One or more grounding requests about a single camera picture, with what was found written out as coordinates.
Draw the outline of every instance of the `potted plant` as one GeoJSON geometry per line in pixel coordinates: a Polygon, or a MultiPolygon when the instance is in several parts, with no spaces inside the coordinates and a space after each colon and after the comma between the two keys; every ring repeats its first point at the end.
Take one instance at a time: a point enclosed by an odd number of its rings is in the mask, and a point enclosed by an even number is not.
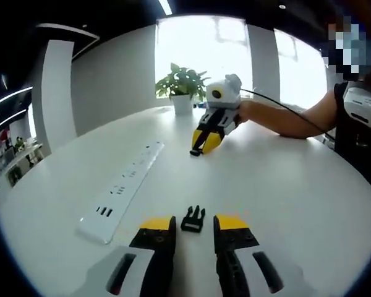
{"type": "Polygon", "coordinates": [[[171,73],[155,84],[155,91],[158,96],[169,96],[173,102],[176,114],[192,112],[192,98],[198,95],[199,100],[205,97],[205,80],[202,78],[206,71],[196,73],[193,69],[179,67],[171,63],[171,73]]]}

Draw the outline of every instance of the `hand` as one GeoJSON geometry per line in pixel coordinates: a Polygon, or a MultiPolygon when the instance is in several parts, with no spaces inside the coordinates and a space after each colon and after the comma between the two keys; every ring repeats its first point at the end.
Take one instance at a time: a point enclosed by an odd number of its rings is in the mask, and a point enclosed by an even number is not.
{"type": "Polygon", "coordinates": [[[250,115],[253,109],[253,101],[246,100],[242,101],[239,105],[239,117],[241,118],[241,123],[250,120],[250,115]]]}

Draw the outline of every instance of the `black cable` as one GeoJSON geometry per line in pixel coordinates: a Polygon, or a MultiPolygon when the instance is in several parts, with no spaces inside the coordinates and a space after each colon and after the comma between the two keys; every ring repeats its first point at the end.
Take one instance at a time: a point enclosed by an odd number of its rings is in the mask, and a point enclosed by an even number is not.
{"type": "Polygon", "coordinates": [[[334,138],[333,136],[329,135],[329,133],[327,133],[326,131],[324,131],[322,128],[320,128],[320,127],[319,127],[318,125],[316,125],[315,123],[309,121],[306,117],[304,117],[303,115],[301,115],[301,114],[298,113],[297,111],[294,111],[294,110],[292,110],[291,108],[288,108],[286,105],[284,105],[284,104],[282,104],[282,103],[280,103],[280,102],[277,102],[276,100],[274,100],[274,99],[272,99],[272,98],[270,98],[270,97],[267,97],[267,96],[265,96],[265,95],[262,95],[262,94],[260,94],[260,93],[257,93],[257,92],[255,92],[255,91],[249,91],[249,90],[246,90],[246,89],[244,89],[244,88],[242,88],[241,90],[242,90],[242,91],[245,91],[245,92],[248,92],[248,93],[251,93],[251,94],[256,94],[256,95],[258,95],[258,96],[261,96],[261,97],[263,97],[263,98],[265,98],[265,99],[268,99],[268,100],[270,100],[270,101],[276,103],[277,105],[279,105],[279,106],[281,106],[281,107],[283,107],[283,108],[286,108],[287,110],[291,111],[292,113],[296,114],[298,117],[300,117],[301,119],[303,119],[305,122],[311,124],[313,127],[315,127],[316,129],[318,129],[321,133],[323,133],[324,135],[326,135],[329,139],[331,139],[332,141],[335,141],[335,138],[334,138]]]}

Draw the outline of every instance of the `power strip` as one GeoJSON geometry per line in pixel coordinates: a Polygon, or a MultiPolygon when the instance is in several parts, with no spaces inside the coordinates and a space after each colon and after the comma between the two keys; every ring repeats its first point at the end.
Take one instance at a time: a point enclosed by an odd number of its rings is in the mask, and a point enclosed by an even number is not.
{"type": "Polygon", "coordinates": [[[142,153],[99,195],[80,219],[77,233],[94,242],[108,244],[137,189],[164,145],[146,145],[142,153]]]}

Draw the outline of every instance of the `white pot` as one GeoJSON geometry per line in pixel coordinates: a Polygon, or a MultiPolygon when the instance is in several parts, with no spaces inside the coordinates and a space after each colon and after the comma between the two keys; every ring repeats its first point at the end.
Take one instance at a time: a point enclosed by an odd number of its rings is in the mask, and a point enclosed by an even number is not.
{"type": "Polygon", "coordinates": [[[192,113],[192,100],[190,95],[173,96],[172,102],[176,114],[192,113]]]}

